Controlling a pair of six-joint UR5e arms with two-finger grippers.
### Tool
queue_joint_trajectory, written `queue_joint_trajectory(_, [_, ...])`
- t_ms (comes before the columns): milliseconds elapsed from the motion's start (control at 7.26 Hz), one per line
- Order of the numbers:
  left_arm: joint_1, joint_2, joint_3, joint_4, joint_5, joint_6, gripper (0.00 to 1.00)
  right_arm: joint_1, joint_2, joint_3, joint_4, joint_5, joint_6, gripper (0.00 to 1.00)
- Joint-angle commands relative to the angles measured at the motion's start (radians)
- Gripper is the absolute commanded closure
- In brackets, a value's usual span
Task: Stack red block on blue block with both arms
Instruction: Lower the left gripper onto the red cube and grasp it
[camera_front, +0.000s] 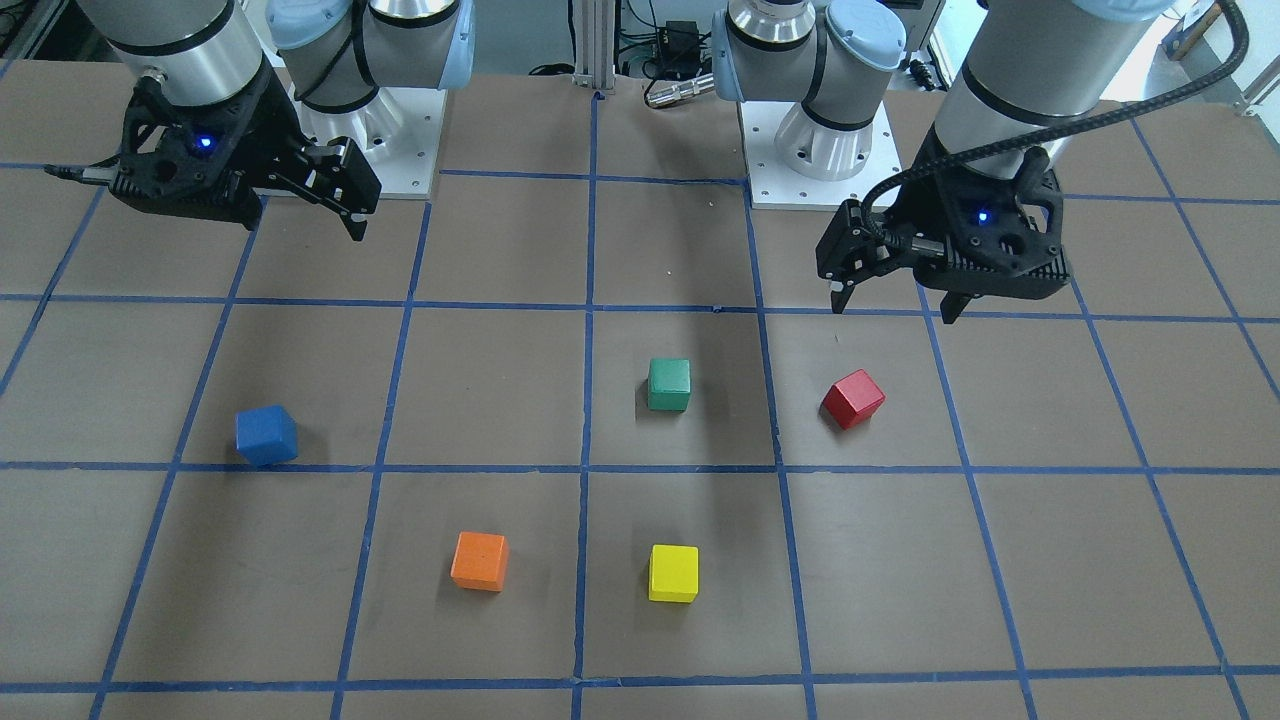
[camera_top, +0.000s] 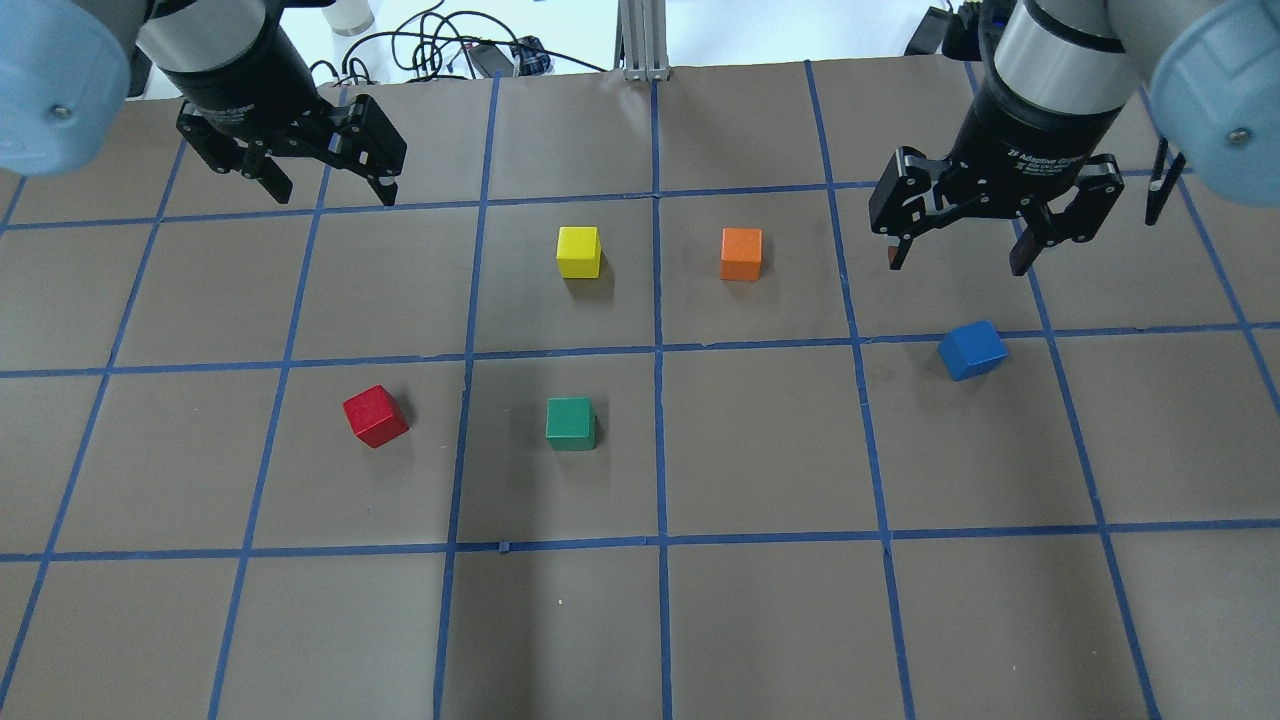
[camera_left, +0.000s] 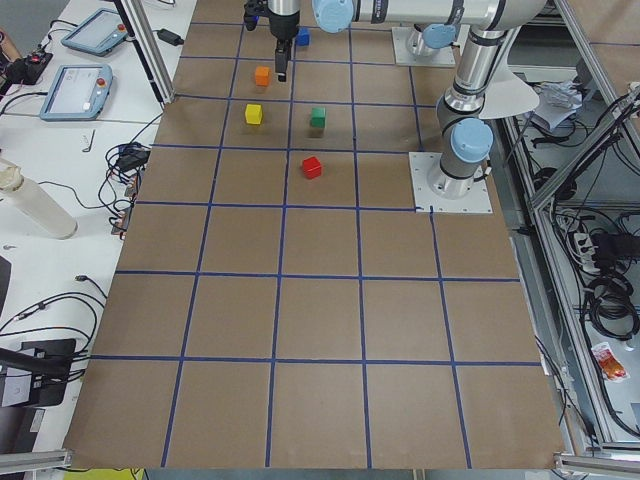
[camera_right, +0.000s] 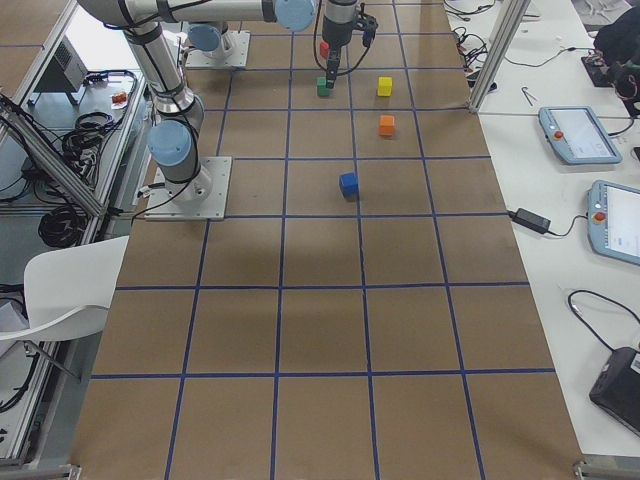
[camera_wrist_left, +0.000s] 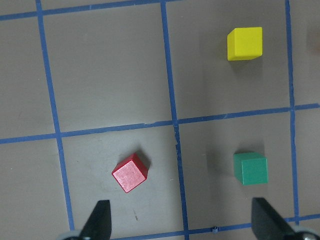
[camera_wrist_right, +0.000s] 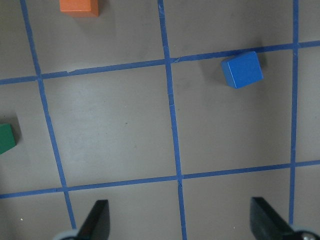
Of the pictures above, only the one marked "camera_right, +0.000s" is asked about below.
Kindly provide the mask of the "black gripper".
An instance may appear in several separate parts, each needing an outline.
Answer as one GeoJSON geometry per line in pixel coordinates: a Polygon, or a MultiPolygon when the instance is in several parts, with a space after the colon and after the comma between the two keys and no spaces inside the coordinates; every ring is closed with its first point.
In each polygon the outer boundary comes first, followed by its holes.
{"type": "Polygon", "coordinates": [[[355,0],[328,0],[325,5],[322,38],[329,45],[326,60],[326,88],[333,89],[339,69],[339,50],[349,44],[356,26],[355,0]]]}

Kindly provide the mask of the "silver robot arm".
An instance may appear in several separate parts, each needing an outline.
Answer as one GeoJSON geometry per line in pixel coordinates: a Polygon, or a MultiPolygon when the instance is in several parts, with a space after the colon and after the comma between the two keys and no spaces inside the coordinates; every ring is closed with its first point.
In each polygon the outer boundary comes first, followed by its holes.
{"type": "Polygon", "coordinates": [[[278,23],[290,31],[314,27],[327,45],[321,67],[327,88],[333,88],[344,73],[341,52],[354,32],[361,32],[362,43],[369,48],[378,28],[376,18],[358,1],[83,1],[80,5],[105,27],[123,32],[146,77],[160,117],[149,133],[148,147],[169,198],[180,202],[206,198],[212,179],[198,153],[204,107],[172,57],[163,24],[189,23],[191,44],[204,51],[221,46],[218,28],[228,21],[278,23]]]}
{"type": "Polygon", "coordinates": [[[208,55],[229,56],[232,46],[227,37],[229,27],[226,21],[191,23],[187,37],[191,45],[208,55]]]}

